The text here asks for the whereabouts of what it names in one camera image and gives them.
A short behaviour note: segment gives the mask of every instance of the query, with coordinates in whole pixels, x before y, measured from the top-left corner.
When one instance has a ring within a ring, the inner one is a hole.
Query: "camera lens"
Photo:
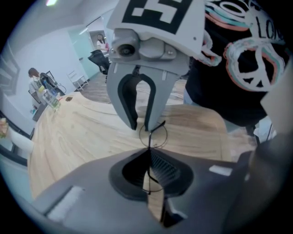
[[[118,52],[123,57],[129,57],[135,53],[135,49],[132,45],[121,45],[118,47]]]

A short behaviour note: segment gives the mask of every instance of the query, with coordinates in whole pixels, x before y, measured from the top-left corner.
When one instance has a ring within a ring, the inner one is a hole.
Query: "plastic bottle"
[[[56,90],[50,84],[48,84],[47,81],[44,80],[43,82],[45,84],[45,88],[49,90],[49,92],[51,92],[54,96],[57,96]]]
[[[42,98],[45,100],[45,102],[48,103],[48,105],[54,110],[57,110],[60,107],[60,102],[51,92],[45,89],[44,86],[41,86],[38,91],[42,95]]]

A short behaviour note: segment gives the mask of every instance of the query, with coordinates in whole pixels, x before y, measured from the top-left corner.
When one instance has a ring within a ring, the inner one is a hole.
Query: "fluorescent light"
[[[84,30],[82,30],[79,35],[83,34],[86,30],[88,30],[88,28],[86,27]]]
[[[47,0],[46,5],[54,5],[57,0]]]

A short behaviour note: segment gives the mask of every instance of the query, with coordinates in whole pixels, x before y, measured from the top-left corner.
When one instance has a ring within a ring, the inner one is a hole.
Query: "door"
[[[94,51],[91,38],[88,31],[84,30],[84,27],[68,30],[69,37],[71,39],[74,50],[79,58],[81,65],[83,66],[88,78],[95,77],[100,71],[99,67],[88,60],[91,52]]]

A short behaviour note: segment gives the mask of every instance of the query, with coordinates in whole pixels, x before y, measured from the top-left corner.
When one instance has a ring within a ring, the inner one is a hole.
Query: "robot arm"
[[[108,23],[114,30],[107,92],[120,118],[136,129],[136,85],[151,88],[145,127],[155,128],[176,80],[201,52],[203,0],[120,0]]]

